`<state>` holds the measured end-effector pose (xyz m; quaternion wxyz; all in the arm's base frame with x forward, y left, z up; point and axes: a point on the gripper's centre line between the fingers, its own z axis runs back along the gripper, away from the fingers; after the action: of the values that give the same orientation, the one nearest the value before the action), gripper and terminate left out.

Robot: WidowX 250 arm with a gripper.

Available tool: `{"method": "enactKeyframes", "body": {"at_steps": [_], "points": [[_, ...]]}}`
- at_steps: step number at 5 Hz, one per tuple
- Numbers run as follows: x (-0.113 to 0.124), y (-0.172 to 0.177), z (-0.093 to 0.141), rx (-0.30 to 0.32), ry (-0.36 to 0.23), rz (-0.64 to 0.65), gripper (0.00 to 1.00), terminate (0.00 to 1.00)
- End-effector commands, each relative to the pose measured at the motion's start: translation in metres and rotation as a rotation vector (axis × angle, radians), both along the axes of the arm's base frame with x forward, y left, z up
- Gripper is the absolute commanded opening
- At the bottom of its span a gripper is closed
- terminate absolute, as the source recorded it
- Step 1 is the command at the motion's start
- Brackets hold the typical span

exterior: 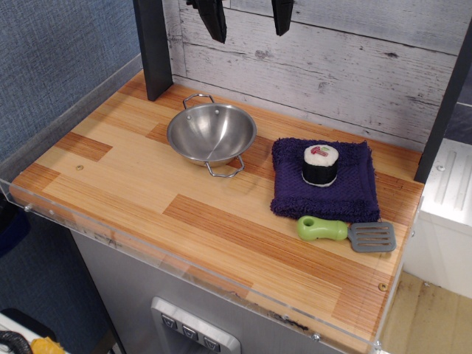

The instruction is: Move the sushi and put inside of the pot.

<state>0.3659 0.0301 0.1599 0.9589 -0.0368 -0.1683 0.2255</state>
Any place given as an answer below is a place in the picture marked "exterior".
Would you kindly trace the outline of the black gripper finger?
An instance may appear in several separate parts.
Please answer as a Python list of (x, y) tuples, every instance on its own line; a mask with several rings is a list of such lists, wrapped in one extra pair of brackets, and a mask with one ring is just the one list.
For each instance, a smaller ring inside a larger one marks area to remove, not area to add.
[(198, 11), (213, 40), (226, 42), (226, 18), (221, 0), (186, 0), (186, 5)]
[(290, 29), (294, 0), (272, 0), (271, 4), (276, 34), (282, 36)]

